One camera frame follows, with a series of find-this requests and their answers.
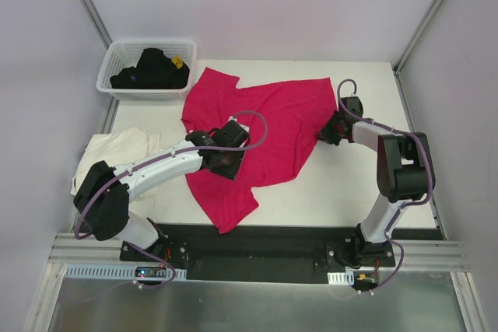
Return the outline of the pink t shirt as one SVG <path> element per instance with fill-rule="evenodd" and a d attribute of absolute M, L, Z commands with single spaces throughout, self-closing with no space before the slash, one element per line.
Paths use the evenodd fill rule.
<path fill-rule="evenodd" d="M 186 176 L 212 224 L 225 234 L 258 208 L 252 190 L 295 179 L 337 108 L 329 78 L 238 88 L 238 77 L 206 68 L 184 102 L 186 131 L 221 128 L 230 116 L 250 127 L 256 149 L 245 153 L 235 180 L 209 171 Z"/>

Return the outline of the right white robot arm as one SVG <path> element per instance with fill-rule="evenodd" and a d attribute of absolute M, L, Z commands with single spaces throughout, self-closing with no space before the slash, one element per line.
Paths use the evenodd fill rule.
<path fill-rule="evenodd" d="M 351 238 L 334 249 L 335 261 L 357 269 L 388 258 L 392 231 L 409 206 L 429 197 L 435 176 L 425 134 L 396 131 L 364 118 L 356 96 L 341 97 L 338 104 L 318 139 L 336 146 L 346 140 L 377 155 L 377 199 Z"/>

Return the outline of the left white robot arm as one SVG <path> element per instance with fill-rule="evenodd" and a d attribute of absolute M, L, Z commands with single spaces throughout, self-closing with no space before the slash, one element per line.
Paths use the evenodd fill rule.
<path fill-rule="evenodd" d="M 168 180 L 199 170 L 233 180 L 250 141 L 249 128 L 232 119 L 222 128 L 192 131 L 172 148 L 133 163 L 95 163 L 73 200 L 80 214 L 76 228 L 87 229 L 98 241 L 118 238 L 148 261 L 164 258 L 165 235 L 152 219 L 130 212 L 129 205 Z"/>

